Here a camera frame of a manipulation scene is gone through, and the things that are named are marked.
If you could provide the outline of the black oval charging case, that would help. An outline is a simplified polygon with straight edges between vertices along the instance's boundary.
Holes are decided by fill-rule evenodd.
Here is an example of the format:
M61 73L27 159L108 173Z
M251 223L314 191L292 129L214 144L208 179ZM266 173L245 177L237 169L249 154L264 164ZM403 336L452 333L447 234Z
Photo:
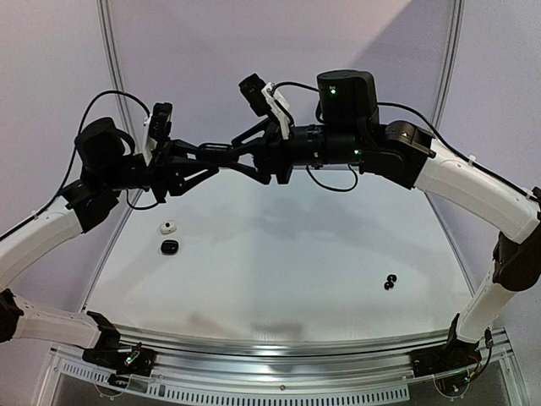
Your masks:
M214 164L238 161L238 157L233 154L233 146L223 143L203 143L197 147L195 156L198 161Z

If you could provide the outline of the white earbud charging case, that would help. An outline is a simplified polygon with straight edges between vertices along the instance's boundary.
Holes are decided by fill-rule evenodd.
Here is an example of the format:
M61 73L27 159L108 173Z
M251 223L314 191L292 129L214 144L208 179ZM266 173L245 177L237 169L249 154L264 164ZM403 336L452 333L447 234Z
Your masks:
M177 225L174 221L163 222L160 225L160 233L162 235L168 235L177 231Z

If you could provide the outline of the black glossy charging case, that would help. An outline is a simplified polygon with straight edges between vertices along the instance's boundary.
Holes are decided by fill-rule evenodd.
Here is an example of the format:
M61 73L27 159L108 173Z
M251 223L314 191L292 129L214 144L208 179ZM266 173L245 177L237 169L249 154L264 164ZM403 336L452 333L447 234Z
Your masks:
M165 239L161 242L161 253L163 255L175 255L178 252L179 243L174 239Z

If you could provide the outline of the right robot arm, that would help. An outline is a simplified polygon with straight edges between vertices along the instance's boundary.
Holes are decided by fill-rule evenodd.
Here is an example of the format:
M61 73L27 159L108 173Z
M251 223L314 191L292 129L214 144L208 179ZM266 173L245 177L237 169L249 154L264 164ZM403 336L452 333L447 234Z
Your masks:
M432 126L380 122L371 73L353 69L317 76L317 123L295 125L279 85L250 75L239 90L258 125L233 142L250 154L250 176L286 184L296 166L345 164L406 189L442 197L497 228L493 267L451 323L437 361L456 368L515 294L540 278L540 191L526 191L482 167L443 141Z

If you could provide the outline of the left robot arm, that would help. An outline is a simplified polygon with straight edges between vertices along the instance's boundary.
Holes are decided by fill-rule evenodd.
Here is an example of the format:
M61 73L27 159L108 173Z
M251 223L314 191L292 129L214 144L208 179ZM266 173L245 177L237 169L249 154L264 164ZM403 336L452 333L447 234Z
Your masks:
M151 191L158 203L183 195L232 162L229 145L191 145L170 138L167 114L149 117L150 148L137 152L134 139L112 118L99 118L74 140L82 162L79 179L62 187L45 210L1 238L1 340L28 338L92 348L108 367L126 358L117 329L101 314L39 306L15 295L10 283L59 245L103 223L123 191Z

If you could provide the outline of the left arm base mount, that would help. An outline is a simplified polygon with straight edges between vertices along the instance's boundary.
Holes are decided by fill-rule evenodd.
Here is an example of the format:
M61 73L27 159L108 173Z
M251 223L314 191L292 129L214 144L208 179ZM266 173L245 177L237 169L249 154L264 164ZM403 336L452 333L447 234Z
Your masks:
M118 375L150 376L157 352L142 343L122 345L118 337L99 338L94 348L86 348L82 360L110 370Z

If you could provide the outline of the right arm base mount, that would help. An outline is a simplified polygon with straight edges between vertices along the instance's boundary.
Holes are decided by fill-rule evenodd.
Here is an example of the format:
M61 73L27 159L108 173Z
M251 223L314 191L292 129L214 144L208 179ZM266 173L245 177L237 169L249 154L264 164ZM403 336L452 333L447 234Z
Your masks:
M415 377L465 368L482 359L478 343L463 342L455 335L449 336L444 344L415 349L408 356Z

